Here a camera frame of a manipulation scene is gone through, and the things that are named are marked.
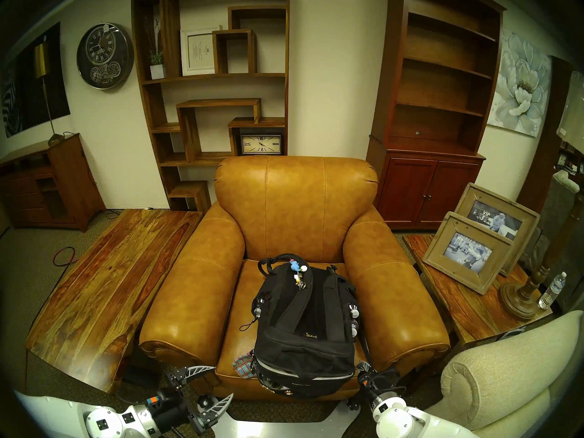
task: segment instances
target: floor lamp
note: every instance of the floor lamp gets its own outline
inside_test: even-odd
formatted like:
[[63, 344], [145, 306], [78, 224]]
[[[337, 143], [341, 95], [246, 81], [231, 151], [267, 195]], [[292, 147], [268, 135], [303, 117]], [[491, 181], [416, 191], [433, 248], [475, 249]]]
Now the floor lamp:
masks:
[[[584, 75], [576, 71], [572, 73], [570, 79], [570, 89], [562, 120], [560, 121], [558, 135], [578, 151], [584, 152]], [[519, 320], [529, 321], [537, 312], [537, 300], [533, 293], [545, 281], [550, 272], [550, 267], [561, 256], [580, 219], [584, 208], [584, 182], [579, 182], [579, 187], [580, 191], [576, 193], [574, 198], [574, 206], [560, 228], [558, 235], [551, 241], [541, 264], [533, 271], [524, 285], [507, 283], [499, 290], [503, 306], [508, 313]]]
[[50, 72], [50, 64], [48, 62], [48, 42], [43, 42], [34, 48], [34, 76], [43, 79], [43, 94], [44, 102], [47, 104], [48, 119], [51, 123], [52, 137], [48, 140], [49, 147], [59, 144], [65, 139], [64, 135], [55, 133], [55, 127], [52, 126], [51, 110], [48, 107], [47, 87], [44, 84], [44, 76]]

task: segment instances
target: carpet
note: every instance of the carpet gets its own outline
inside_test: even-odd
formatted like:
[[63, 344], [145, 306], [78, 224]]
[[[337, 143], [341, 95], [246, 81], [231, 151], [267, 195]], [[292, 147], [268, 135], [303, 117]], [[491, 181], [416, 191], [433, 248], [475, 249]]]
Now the carpet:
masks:
[[[25, 348], [24, 343], [29, 328], [46, 298], [51, 293], [55, 282], [63, 271], [52, 264], [52, 257], [64, 246], [73, 246], [76, 257], [91, 246], [91, 243], [111, 224], [104, 214], [99, 214], [89, 225], [89, 230], [82, 234], [77, 230], [67, 229], [13, 229], [10, 228], [0, 238], [0, 273], [2, 274], [2, 313], [0, 344], [2, 353], [0, 363], [14, 389], [25, 392]], [[402, 236], [396, 237], [404, 246]], [[57, 262], [67, 262], [70, 253], [63, 252]], [[131, 363], [136, 366], [156, 365], [150, 358], [136, 349]], [[143, 403], [154, 394], [153, 390], [137, 387], [122, 381], [117, 396], [106, 394], [86, 385], [29, 353], [26, 368], [26, 393], [35, 396], [54, 396], [75, 402], [92, 405], [108, 405], [118, 412], [128, 407], [128, 402]], [[196, 394], [191, 387], [185, 393], [194, 406]], [[408, 405], [425, 409], [441, 399], [440, 377], [434, 376], [411, 396], [405, 398]], [[335, 402], [250, 402], [234, 401], [229, 414], [234, 419], [254, 420], [260, 422], [316, 422], [326, 418], [334, 409]], [[179, 427], [185, 437], [197, 436], [188, 425]], [[174, 436], [172, 432], [165, 437]], [[212, 431], [205, 436], [213, 437]], [[369, 408], [365, 405], [357, 419], [343, 435], [344, 438], [375, 437], [375, 422]]]

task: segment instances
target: blue plush toy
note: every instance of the blue plush toy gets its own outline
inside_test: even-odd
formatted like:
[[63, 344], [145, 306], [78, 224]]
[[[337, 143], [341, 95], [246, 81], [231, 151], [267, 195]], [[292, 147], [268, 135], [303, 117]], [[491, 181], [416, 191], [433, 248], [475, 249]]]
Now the blue plush toy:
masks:
[[298, 265], [298, 262], [296, 262], [294, 259], [290, 259], [290, 267], [296, 272], [302, 271], [300, 269], [300, 265]]

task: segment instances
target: clock face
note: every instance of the clock face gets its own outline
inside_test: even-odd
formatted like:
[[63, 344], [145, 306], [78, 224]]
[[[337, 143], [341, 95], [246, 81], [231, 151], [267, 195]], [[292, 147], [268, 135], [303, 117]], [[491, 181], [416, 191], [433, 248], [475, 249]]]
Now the clock face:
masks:
[[243, 155], [281, 155], [282, 135], [241, 135]]
[[118, 25], [100, 23], [90, 28], [77, 48], [77, 69], [85, 82], [96, 89], [122, 83], [134, 65], [130, 37]]

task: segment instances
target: sofa armrest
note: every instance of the sofa armrest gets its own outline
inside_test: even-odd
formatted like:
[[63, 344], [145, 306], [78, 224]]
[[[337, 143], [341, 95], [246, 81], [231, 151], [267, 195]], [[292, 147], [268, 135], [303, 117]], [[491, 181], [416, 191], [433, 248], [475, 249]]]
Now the sofa armrest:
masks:
[[576, 348], [582, 311], [459, 353], [442, 371], [431, 415], [476, 430], [521, 408], [554, 382]]
[[343, 257], [377, 370], [397, 363], [403, 376], [448, 351], [448, 333], [430, 294], [373, 206], [349, 228]]
[[169, 364], [215, 366], [244, 251], [239, 225], [213, 204], [152, 302], [140, 348]]

